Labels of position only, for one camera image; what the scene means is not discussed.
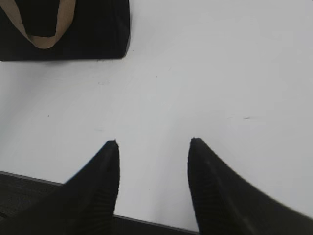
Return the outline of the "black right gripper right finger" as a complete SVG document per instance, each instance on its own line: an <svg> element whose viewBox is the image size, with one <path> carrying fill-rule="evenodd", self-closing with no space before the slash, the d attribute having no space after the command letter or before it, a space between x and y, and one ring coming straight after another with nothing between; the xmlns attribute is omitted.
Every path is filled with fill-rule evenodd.
<svg viewBox="0 0 313 235"><path fill-rule="evenodd" d="M188 184L201 235L311 235L313 220L251 185L200 138L188 152Z"/></svg>

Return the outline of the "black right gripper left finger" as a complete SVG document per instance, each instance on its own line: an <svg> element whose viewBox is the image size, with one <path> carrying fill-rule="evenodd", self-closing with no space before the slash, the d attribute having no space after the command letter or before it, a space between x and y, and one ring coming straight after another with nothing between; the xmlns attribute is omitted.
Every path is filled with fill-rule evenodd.
<svg viewBox="0 0 313 235"><path fill-rule="evenodd" d="M69 181L5 220L2 235L109 235L120 183L116 141L108 141Z"/></svg>

